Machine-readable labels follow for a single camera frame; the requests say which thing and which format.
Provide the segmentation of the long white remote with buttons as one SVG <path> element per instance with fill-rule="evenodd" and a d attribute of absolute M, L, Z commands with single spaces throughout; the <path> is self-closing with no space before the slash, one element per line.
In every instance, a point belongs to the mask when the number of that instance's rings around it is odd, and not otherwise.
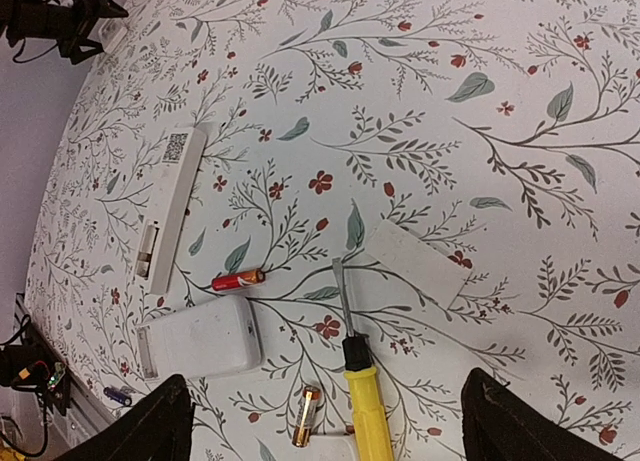
<path fill-rule="evenodd" d="M 153 171 L 151 194 L 132 267 L 134 280 L 149 294 L 162 296 L 168 291 L 205 144 L 206 135 L 193 127 L 176 128 L 161 140 L 161 156 Z"/>

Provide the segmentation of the white slim battery cover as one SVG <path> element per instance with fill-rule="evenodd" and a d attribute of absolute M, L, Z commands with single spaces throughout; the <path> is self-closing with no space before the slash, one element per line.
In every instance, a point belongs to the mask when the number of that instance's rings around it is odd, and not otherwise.
<path fill-rule="evenodd" d="M 444 307 L 453 303 L 474 273 L 390 220 L 381 221 L 374 229 L 365 252 Z"/>

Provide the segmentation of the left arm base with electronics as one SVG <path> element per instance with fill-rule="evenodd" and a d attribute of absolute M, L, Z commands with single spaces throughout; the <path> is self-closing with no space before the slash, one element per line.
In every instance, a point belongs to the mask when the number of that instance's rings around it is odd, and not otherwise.
<path fill-rule="evenodd" d="M 1 347 L 1 386 L 40 395 L 48 409 L 65 416 L 70 405 L 67 365 L 41 345 Z"/>

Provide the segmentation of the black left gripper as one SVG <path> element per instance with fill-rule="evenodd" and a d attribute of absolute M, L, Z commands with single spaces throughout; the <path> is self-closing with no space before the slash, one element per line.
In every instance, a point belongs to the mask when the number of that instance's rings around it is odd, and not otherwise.
<path fill-rule="evenodd" d="M 108 20 L 121 21 L 129 12 L 114 0 L 71 0 L 62 6 L 59 0 L 1 0 L 1 35 L 14 48 L 21 44 L 13 61 L 35 61 L 57 49 L 62 58 L 78 65 L 105 53 L 98 28 Z M 53 40 L 43 53 L 24 58 L 30 38 Z"/>

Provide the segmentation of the small white remote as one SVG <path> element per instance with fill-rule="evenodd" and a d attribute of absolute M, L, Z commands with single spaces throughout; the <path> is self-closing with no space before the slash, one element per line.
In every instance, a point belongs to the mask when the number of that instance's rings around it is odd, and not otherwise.
<path fill-rule="evenodd" d="M 98 28 L 99 42 L 105 53 L 112 54 L 127 34 L 127 26 L 118 20 L 105 21 Z"/>

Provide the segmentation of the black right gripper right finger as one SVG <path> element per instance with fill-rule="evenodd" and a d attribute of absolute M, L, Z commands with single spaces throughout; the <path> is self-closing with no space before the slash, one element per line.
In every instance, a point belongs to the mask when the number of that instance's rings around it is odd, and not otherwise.
<path fill-rule="evenodd" d="M 614 460 L 616 457 L 542 416 L 480 368 L 461 390 L 468 460 Z"/>

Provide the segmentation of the orange AAA battery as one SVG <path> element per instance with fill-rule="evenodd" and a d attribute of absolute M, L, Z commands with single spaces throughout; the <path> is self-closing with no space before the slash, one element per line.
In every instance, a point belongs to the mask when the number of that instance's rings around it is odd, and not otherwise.
<path fill-rule="evenodd" d="M 211 288 L 215 292 L 233 291 L 259 285 L 265 280 L 265 273 L 261 269 L 257 268 L 218 276 L 211 281 Z"/>

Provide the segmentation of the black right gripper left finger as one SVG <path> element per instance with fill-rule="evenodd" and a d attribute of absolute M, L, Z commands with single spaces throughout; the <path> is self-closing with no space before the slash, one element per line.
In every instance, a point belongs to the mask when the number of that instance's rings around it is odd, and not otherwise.
<path fill-rule="evenodd" d="M 59 458 L 68 461 L 188 461 L 194 413 L 195 404 L 185 378 L 174 374 L 121 419 Z"/>

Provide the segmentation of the yellow handled screwdriver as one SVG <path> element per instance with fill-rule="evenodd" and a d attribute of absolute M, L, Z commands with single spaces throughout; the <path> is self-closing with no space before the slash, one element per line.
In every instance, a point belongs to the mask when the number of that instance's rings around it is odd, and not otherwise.
<path fill-rule="evenodd" d="M 390 431 L 374 366 L 366 338 L 353 324 L 349 305 L 345 270 L 340 258 L 332 260 L 344 318 L 345 337 L 342 350 L 352 402 L 355 440 L 360 460 L 392 461 L 394 459 Z"/>

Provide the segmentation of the white remote control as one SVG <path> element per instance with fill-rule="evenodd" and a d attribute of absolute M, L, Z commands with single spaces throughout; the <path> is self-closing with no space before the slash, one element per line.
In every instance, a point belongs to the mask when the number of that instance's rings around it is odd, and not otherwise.
<path fill-rule="evenodd" d="M 262 350 L 250 302 L 227 295 L 136 329 L 144 380 L 236 375 L 257 368 Z"/>

